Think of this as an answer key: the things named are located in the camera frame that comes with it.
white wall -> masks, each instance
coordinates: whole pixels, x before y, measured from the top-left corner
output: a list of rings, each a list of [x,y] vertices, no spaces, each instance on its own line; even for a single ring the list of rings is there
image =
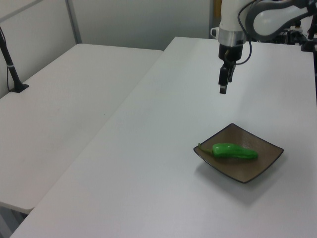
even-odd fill
[[[65,0],[40,1],[0,26],[22,82],[75,45]],[[0,54],[0,98],[6,93],[6,63]]]
[[[211,0],[69,0],[83,43],[164,50],[208,38]]]

white table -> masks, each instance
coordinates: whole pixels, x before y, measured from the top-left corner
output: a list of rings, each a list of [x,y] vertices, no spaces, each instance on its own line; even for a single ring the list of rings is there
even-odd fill
[[[313,57],[253,47],[221,95],[217,41],[175,38],[12,238],[315,237]],[[232,122],[285,149],[247,184],[193,151]]]
[[[161,51],[77,45],[0,99],[0,206],[29,213]]]

green chili pepper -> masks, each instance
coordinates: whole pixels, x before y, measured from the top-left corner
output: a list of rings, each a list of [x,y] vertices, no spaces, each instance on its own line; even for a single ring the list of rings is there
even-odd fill
[[[198,147],[216,158],[239,158],[239,159],[255,159],[258,153],[254,150],[243,148],[236,144],[219,143],[212,146],[212,149],[205,149],[199,143]]]

black cable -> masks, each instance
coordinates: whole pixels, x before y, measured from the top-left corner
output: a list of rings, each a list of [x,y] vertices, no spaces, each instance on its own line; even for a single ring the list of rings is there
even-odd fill
[[[1,33],[1,36],[2,36],[2,38],[3,38],[3,40],[4,40],[4,43],[5,43],[5,46],[6,46],[6,39],[5,39],[5,36],[4,36],[4,33],[3,33],[1,27],[0,27],[0,33]]]
[[[5,36],[4,36],[4,33],[3,33],[1,27],[0,27],[0,33],[1,33],[1,37],[3,38],[5,46],[6,46],[6,39],[5,39]],[[10,88],[9,88],[9,68],[8,68],[8,66],[6,66],[6,87],[8,88],[8,91],[11,92]]]
[[[243,12],[244,9],[246,9],[248,6],[250,6],[250,5],[253,4],[253,3],[254,3],[254,1],[251,1],[250,3],[248,3],[248,4],[245,5],[245,6],[239,11],[239,13],[238,13],[238,22],[239,22],[239,25],[241,26],[241,28],[242,28],[244,34],[245,34],[245,35],[247,36],[247,38],[248,38],[248,42],[249,42],[249,46],[250,46],[250,52],[249,52],[249,56],[247,57],[247,59],[246,59],[245,61],[243,61],[242,63],[237,63],[236,65],[241,65],[241,64],[246,63],[246,62],[250,59],[250,57],[251,57],[251,55],[252,55],[251,37],[249,36],[248,32],[246,31],[246,29],[245,29],[244,26],[242,25],[242,22],[241,22],[241,20],[240,20],[240,14]]]

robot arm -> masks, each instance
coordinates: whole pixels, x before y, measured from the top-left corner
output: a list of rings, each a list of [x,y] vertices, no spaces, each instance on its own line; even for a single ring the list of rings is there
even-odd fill
[[[219,58],[224,61],[219,75],[220,93],[225,94],[232,81],[246,34],[256,40],[269,40],[294,21],[316,13],[317,0],[223,0],[218,36]]]

